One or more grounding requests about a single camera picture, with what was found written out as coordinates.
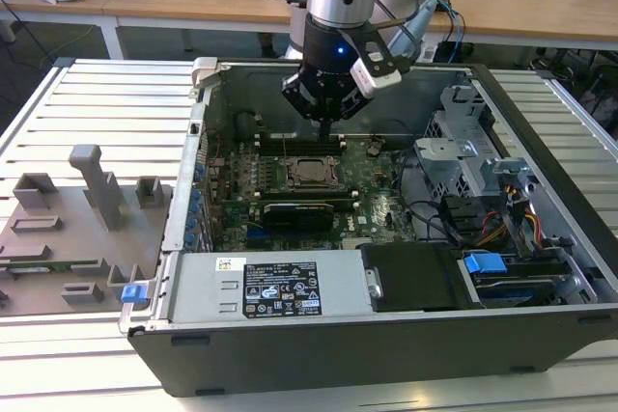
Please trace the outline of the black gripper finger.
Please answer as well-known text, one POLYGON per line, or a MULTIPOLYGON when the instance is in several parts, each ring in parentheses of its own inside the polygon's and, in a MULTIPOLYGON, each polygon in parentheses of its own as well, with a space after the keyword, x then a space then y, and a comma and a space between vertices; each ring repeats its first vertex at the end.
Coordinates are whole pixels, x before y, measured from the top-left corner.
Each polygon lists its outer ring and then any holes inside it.
POLYGON ((313 96, 309 92, 306 86, 302 83, 298 73, 285 78, 282 81, 281 93, 302 118, 315 123, 317 126, 318 139, 324 140, 325 106, 319 98, 313 96))
POLYGON ((325 116, 323 117, 323 138, 330 136, 331 127, 341 120, 349 120, 372 101, 359 90, 352 91, 342 98, 328 98, 325 101, 325 116))

